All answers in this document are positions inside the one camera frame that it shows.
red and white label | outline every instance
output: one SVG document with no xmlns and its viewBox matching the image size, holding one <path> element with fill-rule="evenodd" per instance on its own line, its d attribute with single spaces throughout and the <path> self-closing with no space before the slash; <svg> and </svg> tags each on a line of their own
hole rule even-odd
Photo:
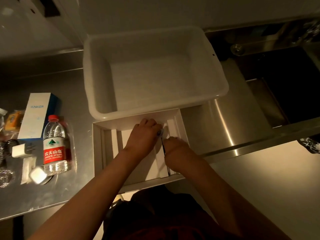
<svg viewBox="0 0 320 240">
<path fill-rule="evenodd" d="M 63 137 L 52 137 L 43 141 L 43 163 L 66 160 L 66 147 Z"/>
</svg>

red bottle cap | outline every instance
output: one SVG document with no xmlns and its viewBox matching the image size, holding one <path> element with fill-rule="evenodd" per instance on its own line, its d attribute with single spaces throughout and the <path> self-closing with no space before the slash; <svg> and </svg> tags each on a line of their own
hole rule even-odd
<svg viewBox="0 0 320 240">
<path fill-rule="evenodd" d="M 58 115 L 49 115 L 49 117 L 48 117 L 48 120 L 49 121 L 51 121 L 51 120 L 56 120 L 56 121 L 58 121 L 59 120 L 59 116 Z"/>
</svg>

hand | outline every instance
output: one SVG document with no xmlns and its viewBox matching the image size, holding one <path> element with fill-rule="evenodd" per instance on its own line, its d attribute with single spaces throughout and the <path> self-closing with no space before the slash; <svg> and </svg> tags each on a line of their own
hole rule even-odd
<svg viewBox="0 0 320 240">
<path fill-rule="evenodd" d="M 165 164 L 175 172 L 183 174 L 185 170 L 192 167 L 192 162 L 198 159 L 189 145 L 179 138 L 171 136 L 169 139 L 163 140 L 163 145 Z"/>
<path fill-rule="evenodd" d="M 143 119 L 134 126 L 124 150 L 140 162 L 154 148 L 158 140 L 157 133 L 161 129 L 162 125 L 154 119 Z"/>
</svg>

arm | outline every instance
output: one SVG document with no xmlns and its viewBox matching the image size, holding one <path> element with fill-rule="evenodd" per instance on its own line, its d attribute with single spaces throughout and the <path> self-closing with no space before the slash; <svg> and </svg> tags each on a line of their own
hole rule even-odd
<svg viewBox="0 0 320 240">
<path fill-rule="evenodd" d="M 127 145 L 114 160 L 52 215 L 29 240 L 93 239 L 122 185 L 153 149 L 161 128 L 153 119 L 143 119 L 135 125 Z"/>
<path fill-rule="evenodd" d="M 228 185 L 185 142 L 170 137 L 163 144 L 166 165 L 190 181 L 222 229 L 248 239 L 290 239 Z"/>
</svg>

person's right arm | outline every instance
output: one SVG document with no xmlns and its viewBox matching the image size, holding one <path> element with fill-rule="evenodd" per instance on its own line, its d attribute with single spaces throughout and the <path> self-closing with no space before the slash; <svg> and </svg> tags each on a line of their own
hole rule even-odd
<svg viewBox="0 0 320 240">
<path fill-rule="evenodd" d="M 191 182 L 223 230 L 249 239 L 290 239 L 228 185 L 185 142 L 170 137 L 163 141 L 163 145 L 166 165 Z"/>
</svg>

